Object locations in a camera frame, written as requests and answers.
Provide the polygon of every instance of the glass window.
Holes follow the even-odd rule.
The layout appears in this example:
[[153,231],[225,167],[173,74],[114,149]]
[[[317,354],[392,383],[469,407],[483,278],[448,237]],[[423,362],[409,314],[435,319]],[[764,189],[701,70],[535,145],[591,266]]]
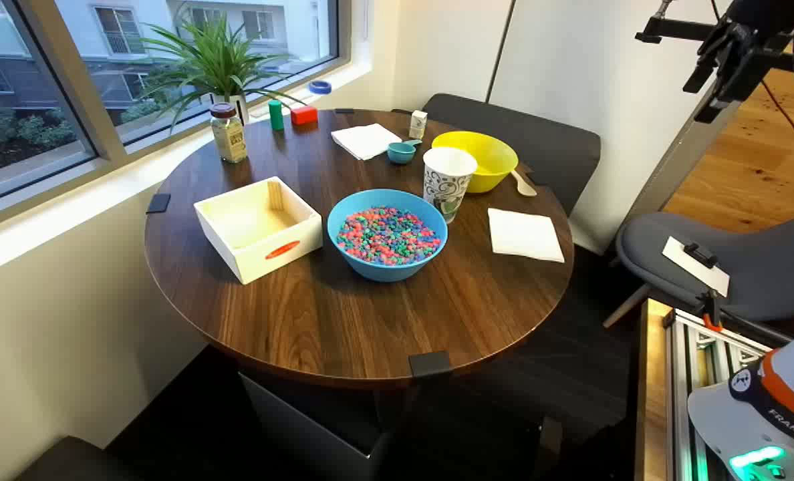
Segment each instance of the glass window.
[[[268,56],[268,61],[261,61],[261,78],[250,84],[250,93],[338,56],[337,0],[101,0],[98,5],[56,0],[56,5],[95,84],[105,111],[125,145],[165,132],[173,124],[173,112],[161,107],[178,97],[178,88],[155,97],[155,91],[150,91],[150,74],[155,74],[163,61],[177,60],[155,54],[146,44],[134,41],[137,33],[155,38],[155,25],[177,29],[178,17],[186,17],[194,25],[228,17],[233,33],[241,29],[241,34],[253,41],[250,54]],[[199,115],[202,111],[206,105],[194,103],[177,121]]]
[[93,159],[62,91],[27,46],[0,4],[0,196]]

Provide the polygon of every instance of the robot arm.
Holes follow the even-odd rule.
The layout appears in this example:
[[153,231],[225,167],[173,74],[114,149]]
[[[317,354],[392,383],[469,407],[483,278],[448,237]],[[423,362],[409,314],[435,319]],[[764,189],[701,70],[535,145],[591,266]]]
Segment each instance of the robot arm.
[[731,0],[714,26],[666,20],[669,4],[661,4],[637,41],[702,41],[685,91],[701,91],[714,70],[717,84],[695,121],[710,124],[729,103],[747,100],[773,68],[794,70],[794,56],[784,54],[794,41],[794,0]]

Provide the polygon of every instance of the window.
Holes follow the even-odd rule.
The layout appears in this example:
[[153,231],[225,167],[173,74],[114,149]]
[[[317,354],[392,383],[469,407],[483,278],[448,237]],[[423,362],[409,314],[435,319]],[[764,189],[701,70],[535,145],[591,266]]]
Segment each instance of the window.
[[[178,135],[167,132],[173,115],[157,115],[146,97],[150,74],[173,60],[155,61],[142,38],[150,25],[173,29],[181,5],[198,22],[228,17],[244,34],[258,34],[250,54],[274,61],[253,91],[338,56],[338,0],[268,4],[0,0],[0,197],[93,164],[122,167]],[[199,112],[191,105],[178,121],[206,124]]]
[[95,9],[95,14],[111,54],[145,54],[131,12]]

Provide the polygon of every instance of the blue bowl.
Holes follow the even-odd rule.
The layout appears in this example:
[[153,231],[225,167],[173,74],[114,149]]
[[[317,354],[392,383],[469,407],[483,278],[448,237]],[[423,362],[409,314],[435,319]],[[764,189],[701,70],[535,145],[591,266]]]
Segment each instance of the blue bowl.
[[416,145],[412,143],[391,143],[388,145],[388,159],[391,164],[409,164],[416,152]]
[[[381,208],[381,207],[416,213],[423,219],[423,224],[433,231],[433,235],[441,241],[441,247],[433,254],[427,254],[427,258],[423,258],[416,262],[407,262],[407,266],[377,266],[377,262],[350,258],[345,248],[338,248],[337,237],[338,237],[338,231],[345,224],[345,219],[350,213],[357,213],[357,212],[367,212],[367,208]],[[435,207],[429,207],[427,200],[423,200],[423,197],[416,197],[412,193],[403,193],[403,189],[361,189],[361,193],[352,193],[352,196],[341,197],[330,208],[330,213],[326,216],[326,235],[330,237],[330,244],[337,247],[341,259],[350,266],[350,270],[354,270],[357,276],[364,276],[368,282],[377,282],[377,284],[399,284],[399,282],[407,282],[413,272],[419,272],[433,258],[437,258],[443,251],[447,237],[448,237],[448,224],[447,224],[447,219],[441,216],[441,212]]]

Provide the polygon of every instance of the white cup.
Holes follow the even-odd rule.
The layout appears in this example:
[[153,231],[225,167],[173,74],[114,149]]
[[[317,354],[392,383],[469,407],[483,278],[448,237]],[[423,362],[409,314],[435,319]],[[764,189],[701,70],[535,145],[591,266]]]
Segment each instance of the white cup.
[[475,159],[464,149],[433,148],[425,149],[423,164],[423,197],[433,204],[448,224],[467,193]]

